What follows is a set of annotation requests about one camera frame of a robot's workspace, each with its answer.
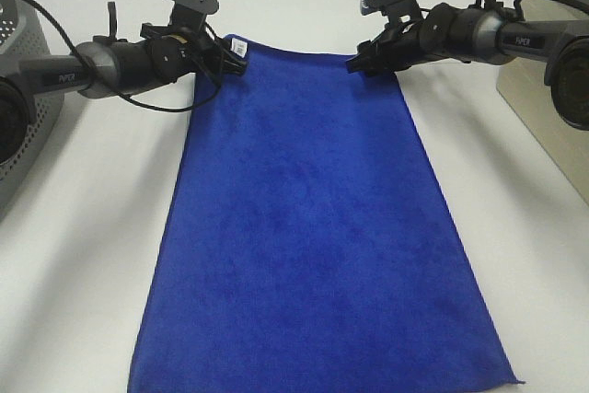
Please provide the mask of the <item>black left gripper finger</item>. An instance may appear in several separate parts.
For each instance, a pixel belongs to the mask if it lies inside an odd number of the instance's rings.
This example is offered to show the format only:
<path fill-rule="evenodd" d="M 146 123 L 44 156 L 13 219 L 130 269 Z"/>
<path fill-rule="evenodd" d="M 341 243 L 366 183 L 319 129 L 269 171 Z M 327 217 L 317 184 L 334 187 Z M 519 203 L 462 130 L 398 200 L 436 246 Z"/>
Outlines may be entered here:
<path fill-rule="evenodd" d="M 242 76 L 246 73 L 248 61 L 235 54 L 226 54 L 223 60 L 224 75 Z"/>

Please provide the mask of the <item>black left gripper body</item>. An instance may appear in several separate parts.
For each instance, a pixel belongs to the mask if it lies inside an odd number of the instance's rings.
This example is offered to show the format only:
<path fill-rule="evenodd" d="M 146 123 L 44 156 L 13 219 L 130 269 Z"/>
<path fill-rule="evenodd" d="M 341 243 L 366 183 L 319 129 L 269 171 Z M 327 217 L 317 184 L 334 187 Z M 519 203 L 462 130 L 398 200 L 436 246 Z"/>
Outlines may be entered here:
<path fill-rule="evenodd" d="M 204 28 L 144 23 L 140 36 L 159 78 L 180 78 L 188 73 L 221 78 L 224 74 L 223 46 Z"/>

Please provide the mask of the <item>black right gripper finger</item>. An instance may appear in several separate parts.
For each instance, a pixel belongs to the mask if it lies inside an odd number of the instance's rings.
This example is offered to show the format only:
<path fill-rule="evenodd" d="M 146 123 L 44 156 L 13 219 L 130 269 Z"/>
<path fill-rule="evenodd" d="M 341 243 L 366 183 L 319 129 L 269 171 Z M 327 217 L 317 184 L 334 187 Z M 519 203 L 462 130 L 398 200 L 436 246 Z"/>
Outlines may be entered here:
<path fill-rule="evenodd" d="M 345 66 L 347 72 L 350 74 L 358 72 L 366 73 L 371 69 L 371 57 L 366 54 L 356 54 L 345 62 Z"/>

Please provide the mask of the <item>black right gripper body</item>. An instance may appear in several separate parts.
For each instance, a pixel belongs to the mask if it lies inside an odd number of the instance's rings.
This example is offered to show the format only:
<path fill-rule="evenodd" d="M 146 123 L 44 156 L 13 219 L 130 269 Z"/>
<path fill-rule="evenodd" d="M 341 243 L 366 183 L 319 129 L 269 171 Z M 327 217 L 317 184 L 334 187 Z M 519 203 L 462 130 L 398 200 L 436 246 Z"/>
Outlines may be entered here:
<path fill-rule="evenodd" d="M 428 61 L 427 52 L 420 44 L 423 21 L 410 21 L 396 28 L 387 26 L 373 40 L 366 40 L 357 46 L 357 54 L 371 57 L 371 69 L 366 75 L 383 74 L 409 69 L 413 65 Z"/>

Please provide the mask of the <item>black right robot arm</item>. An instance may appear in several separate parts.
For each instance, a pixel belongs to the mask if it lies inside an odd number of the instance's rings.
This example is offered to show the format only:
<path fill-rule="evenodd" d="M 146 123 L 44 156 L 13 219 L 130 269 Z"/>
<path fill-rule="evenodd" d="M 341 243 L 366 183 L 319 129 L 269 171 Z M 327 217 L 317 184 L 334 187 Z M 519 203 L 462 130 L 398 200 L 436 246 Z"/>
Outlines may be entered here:
<path fill-rule="evenodd" d="M 379 75 L 418 64 L 454 59 L 504 65 L 516 58 L 545 65 L 543 83 L 552 104 L 571 127 L 588 128 L 588 22 L 580 19 L 530 21 L 521 4 L 511 8 L 456 8 L 446 3 L 425 17 L 389 26 L 375 39 L 359 44 L 349 72 Z M 587 13 L 578 0 L 548 0 Z"/>

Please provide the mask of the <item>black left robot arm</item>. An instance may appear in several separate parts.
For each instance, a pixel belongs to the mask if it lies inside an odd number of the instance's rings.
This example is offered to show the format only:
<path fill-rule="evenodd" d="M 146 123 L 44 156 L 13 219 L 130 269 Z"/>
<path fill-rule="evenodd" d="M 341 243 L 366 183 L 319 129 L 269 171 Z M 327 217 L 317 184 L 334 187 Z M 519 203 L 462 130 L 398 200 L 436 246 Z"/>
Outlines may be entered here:
<path fill-rule="evenodd" d="M 32 59 L 1 57 L 1 160 L 7 162 L 25 144 L 37 120 L 35 101 L 66 92 L 85 98 L 135 95 L 202 74 L 215 87 L 224 75 L 243 75 L 247 62 L 233 52 L 229 39 L 212 33 L 207 24 L 144 24 L 141 40 L 128 42 L 96 36 L 76 46 L 72 55 Z"/>

